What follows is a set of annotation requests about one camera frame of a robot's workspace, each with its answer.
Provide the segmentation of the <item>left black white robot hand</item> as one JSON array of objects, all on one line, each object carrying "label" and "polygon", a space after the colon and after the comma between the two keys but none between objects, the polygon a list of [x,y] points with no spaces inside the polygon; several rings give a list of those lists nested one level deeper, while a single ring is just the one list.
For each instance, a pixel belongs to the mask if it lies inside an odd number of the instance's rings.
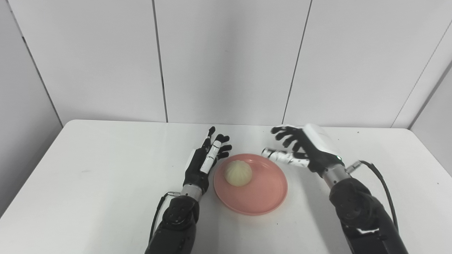
[{"label": "left black white robot hand", "polygon": [[230,137],[218,134],[214,137],[216,127],[212,126],[202,143],[202,146],[194,151],[185,171],[183,187],[195,186],[202,194],[208,190],[210,170],[216,163],[229,157],[232,145],[228,144]]}]

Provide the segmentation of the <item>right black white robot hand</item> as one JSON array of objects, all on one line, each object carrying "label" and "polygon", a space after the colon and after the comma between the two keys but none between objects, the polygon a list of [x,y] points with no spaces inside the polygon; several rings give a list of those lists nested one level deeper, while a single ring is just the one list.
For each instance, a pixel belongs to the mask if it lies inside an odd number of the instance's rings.
[{"label": "right black white robot hand", "polygon": [[309,123],[303,127],[276,126],[271,129],[276,140],[283,140],[283,147],[292,146],[292,151],[265,148],[261,156],[287,165],[306,167],[321,177],[335,166],[345,167],[339,148],[327,132],[318,125]]}]

